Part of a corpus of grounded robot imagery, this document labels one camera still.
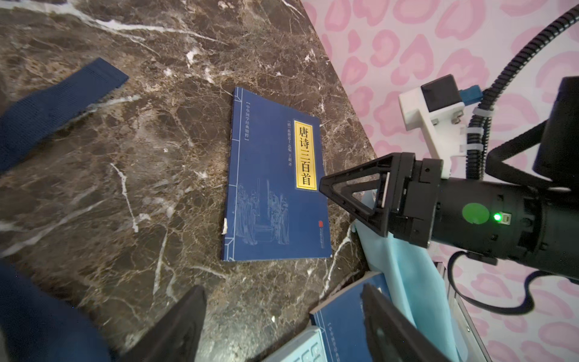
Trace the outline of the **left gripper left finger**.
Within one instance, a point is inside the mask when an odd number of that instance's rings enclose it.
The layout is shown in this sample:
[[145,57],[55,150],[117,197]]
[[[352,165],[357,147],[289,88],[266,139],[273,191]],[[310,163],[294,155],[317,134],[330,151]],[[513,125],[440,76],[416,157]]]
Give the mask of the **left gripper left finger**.
[[196,285],[120,361],[193,361],[207,310],[204,287]]

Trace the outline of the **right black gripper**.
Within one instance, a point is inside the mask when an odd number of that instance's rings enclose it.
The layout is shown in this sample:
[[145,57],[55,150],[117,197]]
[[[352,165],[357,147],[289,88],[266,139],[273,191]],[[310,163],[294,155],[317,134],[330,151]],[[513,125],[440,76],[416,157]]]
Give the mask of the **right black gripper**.
[[541,203],[531,189],[441,176],[437,159],[395,152],[324,176],[320,192],[380,236],[431,241],[496,259],[531,260]]

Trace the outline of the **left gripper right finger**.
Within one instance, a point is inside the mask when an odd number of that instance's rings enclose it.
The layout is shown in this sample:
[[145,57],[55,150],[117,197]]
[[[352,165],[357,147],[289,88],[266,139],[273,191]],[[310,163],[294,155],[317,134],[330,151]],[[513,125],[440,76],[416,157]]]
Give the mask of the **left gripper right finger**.
[[376,287],[365,284],[361,296],[366,342],[372,360],[379,362],[448,360]]

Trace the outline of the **blue book yellow label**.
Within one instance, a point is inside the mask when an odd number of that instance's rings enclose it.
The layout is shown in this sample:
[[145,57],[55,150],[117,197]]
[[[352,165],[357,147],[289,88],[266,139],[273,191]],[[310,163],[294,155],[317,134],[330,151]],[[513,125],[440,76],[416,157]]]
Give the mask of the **blue book yellow label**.
[[237,87],[222,259],[331,257],[324,175],[320,119]]

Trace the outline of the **navy blue student backpack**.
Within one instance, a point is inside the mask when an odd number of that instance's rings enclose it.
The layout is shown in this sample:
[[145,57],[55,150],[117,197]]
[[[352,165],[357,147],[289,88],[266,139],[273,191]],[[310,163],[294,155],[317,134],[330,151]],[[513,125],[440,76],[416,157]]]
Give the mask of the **navy blue student backpack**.
[[[1,172],[40,141],[121,87],[128,76],[98,58],[60,83],[12,105],[1,117]],[[1,263],[1,344],[9,361],[110,361],[92,322]]]

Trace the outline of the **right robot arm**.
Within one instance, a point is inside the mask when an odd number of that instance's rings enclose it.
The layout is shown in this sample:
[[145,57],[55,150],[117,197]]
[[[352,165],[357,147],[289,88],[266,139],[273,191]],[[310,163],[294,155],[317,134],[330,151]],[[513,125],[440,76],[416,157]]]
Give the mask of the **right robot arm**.
[[325,176],[320,190],[378,235],[436,241],[578,280],[578,79],[565,77],[549,119],[471,166],[491,181],[443,178],[443,161],[392,153]]

